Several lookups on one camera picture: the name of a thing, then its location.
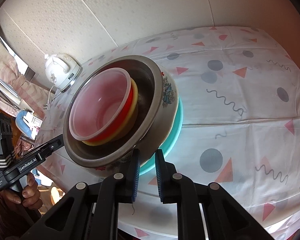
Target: white patterned tablecloth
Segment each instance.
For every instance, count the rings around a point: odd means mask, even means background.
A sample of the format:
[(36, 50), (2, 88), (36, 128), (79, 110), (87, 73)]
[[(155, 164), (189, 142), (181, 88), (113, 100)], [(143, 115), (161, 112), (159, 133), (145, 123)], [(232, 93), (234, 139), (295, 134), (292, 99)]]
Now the white patterned tablecloth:
[[(300, 70), (263, 30), (174, 31), (98, 55), (53, 101), (36, 143), (61, 134), (79, 86), (125, 55), (151, 58), (177, 84), (184, 120), (166, 160), (197, 183), (220, 183), (275, 239), (288, 239), (300, 227)], [(95, 169), (75, 164), (64, 147), (40, 170), (65, 191), (80, 181), (103, 180)], [(155, 170), (140, 177), (134, 209), (120, 205), (119, 228), (141, 239), (177, 237), (176, 205), (160, 203)]]

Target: hand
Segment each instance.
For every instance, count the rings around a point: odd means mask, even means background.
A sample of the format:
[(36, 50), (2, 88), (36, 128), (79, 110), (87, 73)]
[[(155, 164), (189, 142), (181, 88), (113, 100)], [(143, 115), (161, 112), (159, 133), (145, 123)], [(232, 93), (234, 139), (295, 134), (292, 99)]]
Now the hand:
[[(25, 198), (22, 201), (22, 205), (32, 210), (41, 208), (43, 202), (40, 199), (38, 183), (35, 181), (32, 173), (27, 175), (27, 183), (28, 186), (26, 186), (22, 191), (22, 195)], [(16, 204), (21, 204), (21, 199), (15, 192), (10, 189), (6, 189), (0, 192), (0, 196), (5, 200), (5, 203), (12, 211), (18, 213)]]

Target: stainless steel basin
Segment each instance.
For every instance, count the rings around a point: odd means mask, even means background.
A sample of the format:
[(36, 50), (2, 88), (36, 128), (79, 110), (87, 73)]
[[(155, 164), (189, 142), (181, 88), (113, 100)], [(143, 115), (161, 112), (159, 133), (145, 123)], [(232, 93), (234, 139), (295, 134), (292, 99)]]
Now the stainless steel basin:
[[(91, 78), (113, 67), (125, 69), (136, 82), (138, 86), (138, 117), (131, 131), (123, 138), (100, 146), (88, 146), (72, 137), (69, 130), (70, 111), (79, 92)], [(63, 137), (70, 158), (83, 167), (98, 168), (124, 157), (143, 138), (152, 125), (162, 100), (162, 93), (161, 71), (156, 63), (147, 57), (136, 55), (120, 57), (97, 69), (78, 89), (65, 115)]]

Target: person's arm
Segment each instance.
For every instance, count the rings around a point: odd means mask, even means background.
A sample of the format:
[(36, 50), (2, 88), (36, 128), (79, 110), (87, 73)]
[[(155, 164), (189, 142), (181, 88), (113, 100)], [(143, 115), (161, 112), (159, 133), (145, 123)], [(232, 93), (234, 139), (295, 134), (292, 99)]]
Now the person's arm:
[[(22, 191), (25, 198), (22, 205), (35, 210), (42, 207), (38, 183), (32, 173), (27, 176), (28, 186)], [(29, 228), (29, 224), (19, 214), (17, 205), (21, 204), (21, 199), (11, 190), (0, 192), (0, 237), (5, 239), (9, 236), (21, 237)]]

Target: white kettle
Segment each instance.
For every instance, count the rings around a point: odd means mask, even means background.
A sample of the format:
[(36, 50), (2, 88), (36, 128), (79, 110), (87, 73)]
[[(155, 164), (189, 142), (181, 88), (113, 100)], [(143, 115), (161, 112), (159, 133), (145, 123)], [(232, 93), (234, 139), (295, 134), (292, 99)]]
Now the white kettle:
[(61, 92), (65, 92), (76, 80), (81, 67), (67, 54), (44, 55), (47, 60), (46, 75), (49, 81)]

